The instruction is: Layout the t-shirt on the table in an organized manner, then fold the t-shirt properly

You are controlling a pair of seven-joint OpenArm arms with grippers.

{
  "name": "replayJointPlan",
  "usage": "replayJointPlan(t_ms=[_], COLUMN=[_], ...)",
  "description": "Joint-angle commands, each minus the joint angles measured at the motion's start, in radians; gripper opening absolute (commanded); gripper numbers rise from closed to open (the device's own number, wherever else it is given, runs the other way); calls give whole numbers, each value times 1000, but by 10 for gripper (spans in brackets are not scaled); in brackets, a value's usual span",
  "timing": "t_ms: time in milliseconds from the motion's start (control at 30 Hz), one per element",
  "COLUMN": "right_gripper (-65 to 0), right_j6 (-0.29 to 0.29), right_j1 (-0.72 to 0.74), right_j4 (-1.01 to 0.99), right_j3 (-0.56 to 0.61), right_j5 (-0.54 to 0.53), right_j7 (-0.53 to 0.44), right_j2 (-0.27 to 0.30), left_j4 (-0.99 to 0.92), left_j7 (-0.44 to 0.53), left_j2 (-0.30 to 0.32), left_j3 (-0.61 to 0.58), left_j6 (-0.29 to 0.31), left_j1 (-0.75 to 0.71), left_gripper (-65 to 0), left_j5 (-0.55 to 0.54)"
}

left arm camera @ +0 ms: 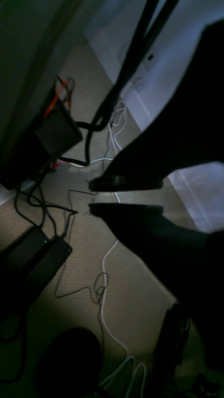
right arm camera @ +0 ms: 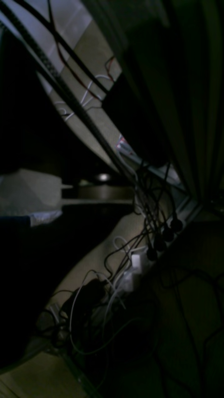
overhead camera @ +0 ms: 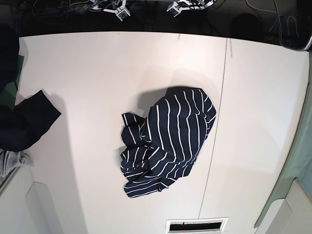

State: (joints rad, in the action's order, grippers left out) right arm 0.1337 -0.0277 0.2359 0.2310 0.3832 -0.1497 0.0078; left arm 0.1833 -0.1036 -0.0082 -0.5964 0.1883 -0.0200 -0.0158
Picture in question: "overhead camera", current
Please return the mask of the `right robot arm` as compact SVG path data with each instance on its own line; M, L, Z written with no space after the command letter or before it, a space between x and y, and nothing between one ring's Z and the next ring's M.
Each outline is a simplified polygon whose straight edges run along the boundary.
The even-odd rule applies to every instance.
M120 21L123 21L131 15L130 10L126 7L126 3L126 0L95 0L89 6L88 11L111 13Z

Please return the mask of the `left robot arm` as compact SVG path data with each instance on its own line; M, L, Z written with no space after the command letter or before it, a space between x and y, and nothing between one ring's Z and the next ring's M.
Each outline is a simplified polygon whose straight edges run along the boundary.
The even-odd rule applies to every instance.
M179 15L182 11L199 11L214 5L215 0L176 0L173 1L167 8L173 17Z

